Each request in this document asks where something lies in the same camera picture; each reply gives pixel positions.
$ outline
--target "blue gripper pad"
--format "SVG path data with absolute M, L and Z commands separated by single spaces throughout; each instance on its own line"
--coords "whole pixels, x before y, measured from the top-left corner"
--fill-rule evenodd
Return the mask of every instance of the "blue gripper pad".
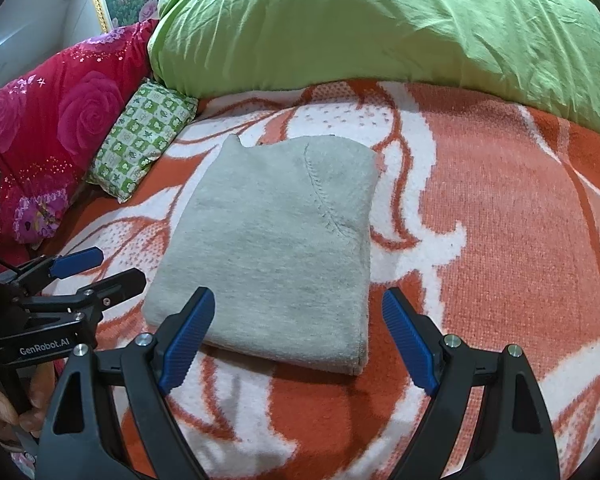
M 195 294 L 189 303 L 191 301 L 196 301 Z M 182 322 L 180 329 L 164 353 L 162 375 L 158 382 L 158 388 L 164 396 L 184 382 L 216 313 L 216 300 L 210 290 L 206 289 L 197 301 L 197 305 Z
M 422 388 L 428 396 L 435 395 L 440 384 L 434 374 L 433 355 L 390 290 L 382 296 L 382 318 L 413 384 Z
M 92 247 L 79 253 L 57 258 L 49 268 L 49 276 L 64 280 L 69 276 L 100 266 L 103 261 L 104 254 L 102 254 L 102 251 L 97 247 Z

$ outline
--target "folded gray sweatshirt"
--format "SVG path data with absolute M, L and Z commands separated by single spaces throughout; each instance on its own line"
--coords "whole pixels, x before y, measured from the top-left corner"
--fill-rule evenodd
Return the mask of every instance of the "folded gray sweatshirt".
M 309 368 L 367 361 L 372 150 L 333 136 L 245 148 L 229 136 L 196 187 L 144 301 L 178 312 L 216 296 L 205 341 Z

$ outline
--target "fleece blanket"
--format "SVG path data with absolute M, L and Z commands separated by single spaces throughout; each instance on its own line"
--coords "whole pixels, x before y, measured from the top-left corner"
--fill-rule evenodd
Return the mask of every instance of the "fleece blanket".
M 76 288 L 138 267 L 149 286 L 200 177 L 229 134 L 245 146 L 333 134 L 378 154 L 372 201 L 369 361 L 358 377 L 203 347 L 170 406 L 213 479 L 384 480 L 427 399 L 382 322 L 398 285 L 442 332 L 518 343 L 546 399 L 567 478 L 600 437 L 600 135 L 479 92 L 350 81 L 208 101 L 131 201 L 70 212 L 47 251 L 100 247 Z M 143 296 L 106 311 L 101 348 L 147 330 Z M 116 390 L 135 466 L 151 468 Z M 447 465 L 461 467 L 479 404 Z

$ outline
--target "green pillow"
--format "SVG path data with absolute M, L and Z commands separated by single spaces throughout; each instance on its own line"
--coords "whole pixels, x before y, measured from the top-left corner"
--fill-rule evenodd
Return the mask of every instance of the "green pillow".
M 459 86 L 600 133 L 589 0 L 160 0 L 155 76 L 198 98 L 350 79 Z
M 131 98 L 91 163 L 87 182 L 123 203 L 180 131 L 198 100 L 146 81 Z

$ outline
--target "metal screw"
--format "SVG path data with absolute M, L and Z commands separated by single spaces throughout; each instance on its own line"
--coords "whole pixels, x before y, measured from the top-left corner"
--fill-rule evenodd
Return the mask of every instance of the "metal screw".
M 511 357 L 520 357 L 522 355 L 522 348 L 520 345 L 509 345 L 507 346 L 507 352 Z
M 148 332 L 143 332 L 136 336 L 136 338 L 134 339 L 134 342 L 138 346 L 149 346 L 151 344 L 151 341 L 153 341 L 153 340 L 154 340 L 154 336 L 152 336 Z
M 74 347 L 74 355 L 78 357 L 82 357 L 83 355 L 87 355 L 89 353 L 89 347 L 84 343 L 80 343 Z
M 458 348 L 462 344 L 462 339 L 456 334 L 445 335 L 444 341 L 449 348 Z

